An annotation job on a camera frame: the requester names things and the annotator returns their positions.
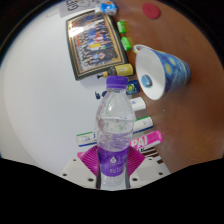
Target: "table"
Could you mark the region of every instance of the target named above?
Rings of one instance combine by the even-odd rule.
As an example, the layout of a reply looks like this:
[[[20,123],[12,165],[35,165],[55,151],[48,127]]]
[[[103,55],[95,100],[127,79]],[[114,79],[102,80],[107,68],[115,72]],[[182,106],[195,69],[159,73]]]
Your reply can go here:
[[[142,11],[144,3],[161,10],[158,19],[148,19]],[[174,9],[152,0],[116,1],[119,12],[115,22],[127,21],[126,36],[132,46],[143,44],[173,54],[186,61],[192,73],[188,86],[160,100],[149,99],[141,90],[147,109],[137,117],[151,115],[154,129],[161,132],[163,142],[156,146],[171,173],[189,165],[219,159],[224,153],[224,72],[206,37],[187,18]],[[136,54],[127,52],[135,66]]]

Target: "red object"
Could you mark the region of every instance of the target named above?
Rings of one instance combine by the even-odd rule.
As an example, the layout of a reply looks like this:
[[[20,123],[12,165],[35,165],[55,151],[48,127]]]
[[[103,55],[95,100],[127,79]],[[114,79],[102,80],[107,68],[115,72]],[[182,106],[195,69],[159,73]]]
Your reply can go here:
[[[150,19],[156,19],[160,15],[160,9],[151,3],[145,3],[142,6],[142,11],[144,12],[145,16]]]

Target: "pink object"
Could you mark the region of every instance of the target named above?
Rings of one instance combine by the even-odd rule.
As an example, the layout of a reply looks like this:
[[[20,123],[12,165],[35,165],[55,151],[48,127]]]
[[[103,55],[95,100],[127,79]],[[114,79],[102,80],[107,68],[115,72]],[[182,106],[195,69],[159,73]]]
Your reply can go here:
[[[158,130],[156,130],[147,135],[143,135],[139,138],[131,140],[130,146],[134,147],[135,149],[140,149],[146,146],[150,148],[155,145],[158,145],[161,142],[162,142],[162,135]]]
[[[140,166],[143,160],[145,160],[145,156],[143,156],[140,152],[138,152],[132,146],[129,146],[128,157],[127,157],[127,172],[129,177]]]
[[[84,152],[80,160],[91,170],[91,172],[97,176],[99,171],[99,162],[97,155],[97,145]]]
[[[137,149],[145,146],[152,147],[160,142],[162,142],[162,135],[158,130],[147,135],[143,135],[140,138],[133,139],[130,142],[127,156],[127,172],[129,177],[145,159],[145,156],[138,152]],[[86,152],[78,152],[77,156],[95,176],[98,175],[99,161],[97,155],[97,145],[93,146]]]
[[[160,9],[158,6],[151,4],[151,3],[145,3],[142,6],[143,13],[146,17],[150,19],[156,19],[160,16]]]

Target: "bottle cap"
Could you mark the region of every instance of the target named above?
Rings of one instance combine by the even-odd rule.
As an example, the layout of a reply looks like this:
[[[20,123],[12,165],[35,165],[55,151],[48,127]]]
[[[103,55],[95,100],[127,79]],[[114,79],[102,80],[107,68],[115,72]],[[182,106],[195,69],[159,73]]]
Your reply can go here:
[[[109,76],[107,78],[107,89],[126,89],[128,78],[124,76]]]
[[[132,109],[134,111],[146,109],[145,101],[141,97],[130,99],[130,102],[131,102]]]
[[[103,72],[103,77],[107,78],[108,77],[108,72]]]

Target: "water bottle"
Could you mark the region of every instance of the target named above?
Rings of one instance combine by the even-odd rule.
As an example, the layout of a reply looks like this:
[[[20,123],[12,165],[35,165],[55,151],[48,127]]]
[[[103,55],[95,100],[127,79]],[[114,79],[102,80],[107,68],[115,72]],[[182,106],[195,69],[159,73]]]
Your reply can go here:
[[[126,95],[128,78],[109,76],[107,93],[96,113],[97,151],[101,182],[109,187],[120,185],[125,177],[125,167],[132,140],[135,112]]]

